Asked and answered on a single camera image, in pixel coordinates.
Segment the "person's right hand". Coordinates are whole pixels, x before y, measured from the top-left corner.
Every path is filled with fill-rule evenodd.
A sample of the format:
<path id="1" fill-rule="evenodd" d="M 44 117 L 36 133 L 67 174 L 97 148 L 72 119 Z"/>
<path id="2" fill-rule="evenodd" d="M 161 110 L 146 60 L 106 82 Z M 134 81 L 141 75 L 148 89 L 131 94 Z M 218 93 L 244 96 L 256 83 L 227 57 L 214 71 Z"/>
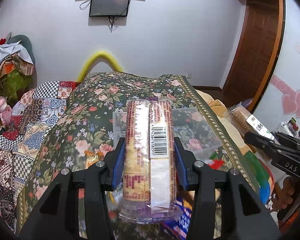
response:
<path id="1" fill-rule="evenodd" d="M 285 209 L 289 204 L 293 202 L 293 194 L 295 193 L 297 185 L 300 184 L 300 179 L 287 176 L 283 180 L 283 188 L 281 189 L 281 194 L 279 195 L 276 210 L 280 211 Z"/>

